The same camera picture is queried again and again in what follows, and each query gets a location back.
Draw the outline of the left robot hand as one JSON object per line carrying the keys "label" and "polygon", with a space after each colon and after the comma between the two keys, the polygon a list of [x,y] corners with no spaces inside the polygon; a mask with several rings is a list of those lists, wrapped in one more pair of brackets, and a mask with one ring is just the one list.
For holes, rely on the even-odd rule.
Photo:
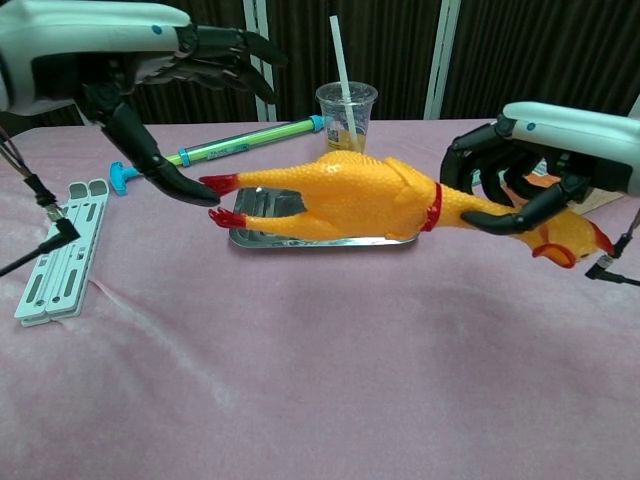
{"label": "left robot hand", "polygon": [[1,6],[1,109],[30,117],[76,105],[162,193],[214,207],[219,194],[160,153],[126,98],[140,85],[179,80],[249,91],[272,104],[275,92],[253,57],[288,62],[258,33],[199,25],[162,3],[7,1]]}

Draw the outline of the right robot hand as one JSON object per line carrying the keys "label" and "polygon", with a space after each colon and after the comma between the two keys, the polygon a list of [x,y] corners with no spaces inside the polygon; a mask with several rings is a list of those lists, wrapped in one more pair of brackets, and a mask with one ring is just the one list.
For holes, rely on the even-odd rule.
{"label": "right robot hand", "polygon": [[639,122],[555,104],[509,103],[446,151],[441,183],[469,193],[474,175],[489,200],[509,204],[502,189],[508,186],[526,203],[511,214],[473,208],[465,221],[493,235],[531,231],[594,189],[638,196]]}

